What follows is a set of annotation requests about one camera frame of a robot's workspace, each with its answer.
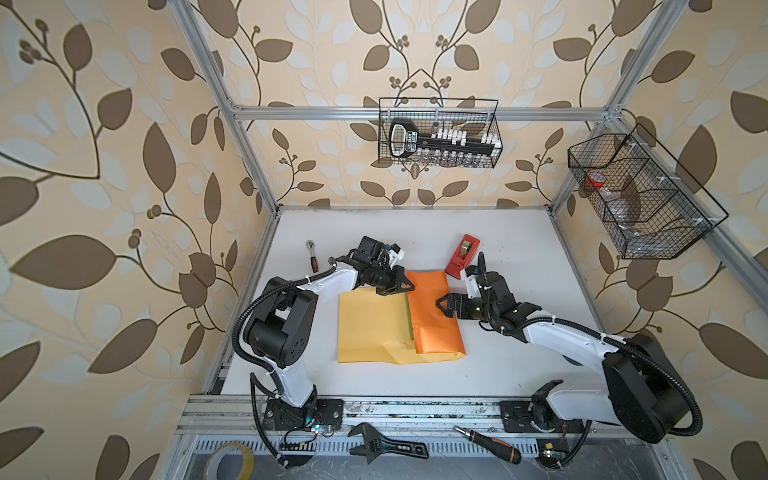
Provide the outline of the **yellow orange wrapping paper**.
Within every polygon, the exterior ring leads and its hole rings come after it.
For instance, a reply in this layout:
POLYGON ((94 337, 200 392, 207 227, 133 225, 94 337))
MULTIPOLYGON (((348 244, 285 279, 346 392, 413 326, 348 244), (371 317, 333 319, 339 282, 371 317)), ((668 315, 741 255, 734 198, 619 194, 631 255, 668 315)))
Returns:
POLYGON ((455 318, 447 318, 435 302, 449 293, 444 272, 409 272, 415 290, 391 296, 360 288, 340 296, 338 361, 415 365, 457 361, 466 356, 455 318), (409 297, 414 340, 405 309, 409 297))

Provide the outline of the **green gift box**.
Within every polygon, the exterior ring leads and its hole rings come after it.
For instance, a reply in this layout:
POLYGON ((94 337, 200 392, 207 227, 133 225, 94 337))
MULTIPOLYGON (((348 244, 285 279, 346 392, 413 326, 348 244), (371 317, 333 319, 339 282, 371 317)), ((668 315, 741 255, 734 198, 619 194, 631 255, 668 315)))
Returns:
POLYGON ((411 313, 409 297, 408 297, 407 294, 405 296, 405 309, 406 309, 406 317, 407 317, 407 326, 408 326, 409 338, 410 338, 410 340, 414 340, 412 313, 411 313))

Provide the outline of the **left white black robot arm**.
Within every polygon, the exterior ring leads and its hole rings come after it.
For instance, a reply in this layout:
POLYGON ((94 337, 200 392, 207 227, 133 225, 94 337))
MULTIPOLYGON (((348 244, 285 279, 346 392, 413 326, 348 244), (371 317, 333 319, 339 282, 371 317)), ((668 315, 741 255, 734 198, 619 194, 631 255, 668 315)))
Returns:
POLYGON ((329 259, 321 271, 315 257, 313 273, 300 279, 270 279, 262 293, 237 318, 231 332, 234 354, 262 368, 274 388, 266 388, 256 376, 252 385, 264 395, 293 408, 309 406, 316 386, 301 363, 317 306, 363 286, 380 296, 409 293, 415 289, 400 264, 404 250, 364 236, 347 254, 329 259))

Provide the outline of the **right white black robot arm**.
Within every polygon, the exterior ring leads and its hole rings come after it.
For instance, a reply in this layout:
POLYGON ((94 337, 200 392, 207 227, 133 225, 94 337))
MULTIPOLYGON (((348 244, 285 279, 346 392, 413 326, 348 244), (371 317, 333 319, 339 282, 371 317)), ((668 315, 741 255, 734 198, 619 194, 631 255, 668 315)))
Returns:
POLYGON ((436 307, 448 318, 476 320, 502 336, 549 349, 598 377, 591 384, 553 379, 536 390, 523 413, 533 428, 552 432, 568 421, 598 422, 622 426, 648 443, 701 432, 695 395, 654 338, 610 335, 520 302, 495 271, 475 270, 467 288, 439 298, 436 307))

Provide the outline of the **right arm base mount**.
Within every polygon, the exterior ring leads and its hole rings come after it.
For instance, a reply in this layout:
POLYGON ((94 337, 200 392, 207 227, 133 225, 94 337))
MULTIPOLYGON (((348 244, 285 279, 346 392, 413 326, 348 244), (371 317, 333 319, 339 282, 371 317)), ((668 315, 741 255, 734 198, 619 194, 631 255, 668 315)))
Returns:
POLYGON ((504 431, 560 435, 583 433, 583 421, 561 419, 547 402, 547 395, 562 383, 562 380, 552 380, 540 387, 530 398, 501 401, 499 409, 504 431))

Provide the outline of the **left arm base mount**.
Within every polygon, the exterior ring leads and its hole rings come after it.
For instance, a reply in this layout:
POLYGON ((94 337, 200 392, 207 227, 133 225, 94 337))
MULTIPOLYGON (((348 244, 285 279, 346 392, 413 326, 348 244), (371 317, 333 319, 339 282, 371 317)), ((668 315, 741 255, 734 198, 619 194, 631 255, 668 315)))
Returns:
POLYGON ((280 399, 270 399, 267 401, 264 423, 268 430, 304 429, 330 434, 341 429, 343 415, 342 399, 310 399, 303 407, 294 407, 280 399))

